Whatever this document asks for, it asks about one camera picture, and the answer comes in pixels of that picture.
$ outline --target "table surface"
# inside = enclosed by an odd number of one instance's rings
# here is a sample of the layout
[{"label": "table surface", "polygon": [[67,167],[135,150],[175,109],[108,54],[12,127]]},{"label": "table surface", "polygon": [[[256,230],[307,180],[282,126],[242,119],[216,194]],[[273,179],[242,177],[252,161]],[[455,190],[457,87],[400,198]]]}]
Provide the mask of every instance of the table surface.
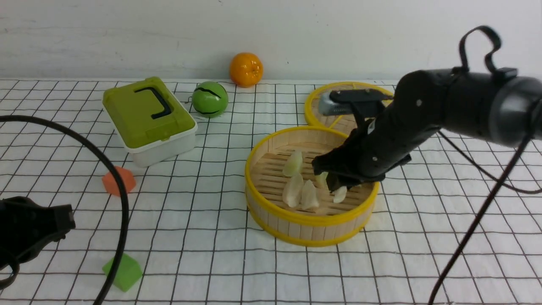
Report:
[{"label": "table surface", "polygon": [[[262,231],[247,212],[243,167],[250,149],[276,130],[306,124],[303,105],[326,81],[228,82],[230,104],[198,119],[196,148],[137,168],[101,109],[103,91],[134,80],[0,80],[0,115],[33,115],[83,134],[137,181],[129,194],[126,253],[144,276],[108,304],[422,304],[494,184],[442,138],[412,152],[383,181],[366,228],[337,246],[305,248]],[[189,102],[201,80],[165,80]],[[397,81],[366,81],[390,91]],[[54,130],[0,127],[2,197],[42,206],[71,204],[77,229],[21,265],[1,291],[5,304],[91,304],[114,255],[120,201],[105,193],[106,169]],[[446,133],[499,175],[513,150]],[[511,175],[536,189],[542,143],[531,143]],[[444,282],[437,300],[455,304],[542,303],[542,201],[502,189]]]}]

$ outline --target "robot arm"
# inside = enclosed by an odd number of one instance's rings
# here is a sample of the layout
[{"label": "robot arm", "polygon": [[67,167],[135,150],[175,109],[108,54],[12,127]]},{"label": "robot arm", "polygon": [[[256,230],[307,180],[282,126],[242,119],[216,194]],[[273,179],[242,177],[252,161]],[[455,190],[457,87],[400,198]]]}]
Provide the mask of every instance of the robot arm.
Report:
[{"label": "robot arm", "polygon": [[[490,73],[469,71],[464,42],[475,30],[484,32],[494,45],[486,55]],[[315,175],[328,172],[332,192],[341,186],[382,181],[389,170],[409,162],[409,153],[441,128],[513,148],[527,134],[541,139],[542,82],[518,77],[515,69],[496,69],[491,57],[500,45],[491,28],[471,30],[460,43],[461,67],[405,75],[388,107],[382,101],[389,97],[377,90],[323,94],[322,115],[352,113],[358,127],[341,146],[314,159]]]}]

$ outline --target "bamboo steamer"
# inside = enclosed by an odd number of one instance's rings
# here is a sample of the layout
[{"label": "bamboo steamer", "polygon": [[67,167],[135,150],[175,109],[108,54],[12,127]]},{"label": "bamboo steamer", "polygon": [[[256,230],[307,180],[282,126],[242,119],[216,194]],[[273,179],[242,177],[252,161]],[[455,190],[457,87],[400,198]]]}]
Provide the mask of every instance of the bamboo steamer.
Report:
[{"label": "bamboo steamer", "polygon": [[[318,113],[318,101],[322,93],[331,90],[348,90],[348,89],[376,89],[392,96],[390,91],[364,82],[334,82],[329,85],[322,86],[314,90],[305,101],[305,120],[308,125],[327,127],[338,130],[344,134],[349,135],[352,129],[356,128],[356,121],[353,115],[347,116],[323,116]],[[384,101],[384,105],[388,106],[391,103],[390,100]]]},{"label": "bamboo steamer", "polygon": [[291,153],[302,151],[301,174],[316,184],[312,159],[345,139],[345,134],[329,128],[299,126],[275,132],[258,143],[245,166],[247,206],[256,223],[285,242],[310,247],[338,244],[358,233],[372,213],[378,182],[353,187],[339,204],[318,188],[320,207],[314,211],[290,208],[282,202],[288,181],[282,169]]}]

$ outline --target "green ball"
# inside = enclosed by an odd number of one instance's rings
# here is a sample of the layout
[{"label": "green ball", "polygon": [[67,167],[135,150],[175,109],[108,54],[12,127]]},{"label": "green ball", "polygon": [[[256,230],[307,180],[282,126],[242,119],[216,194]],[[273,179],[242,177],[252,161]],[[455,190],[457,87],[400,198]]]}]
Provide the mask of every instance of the green ball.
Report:
[{"label": "green ball", "polygon": [[202,116],[214,118],[228,106],[228,94],[224,87],[214,81],[199,84],[192,94],[192,106]]}]

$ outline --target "orange fruit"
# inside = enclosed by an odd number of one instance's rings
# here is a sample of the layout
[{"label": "orange fruit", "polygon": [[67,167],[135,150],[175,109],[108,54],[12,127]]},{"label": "orange fruit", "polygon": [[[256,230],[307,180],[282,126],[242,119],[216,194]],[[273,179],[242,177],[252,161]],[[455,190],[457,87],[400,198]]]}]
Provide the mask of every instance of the orange fruit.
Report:
[{"label": "orange fruit", "polygon": [[237,86],[254,86],[262,79],[262,75],[262,62],[252,53],[239,53],[231,60],[230,78]]}]

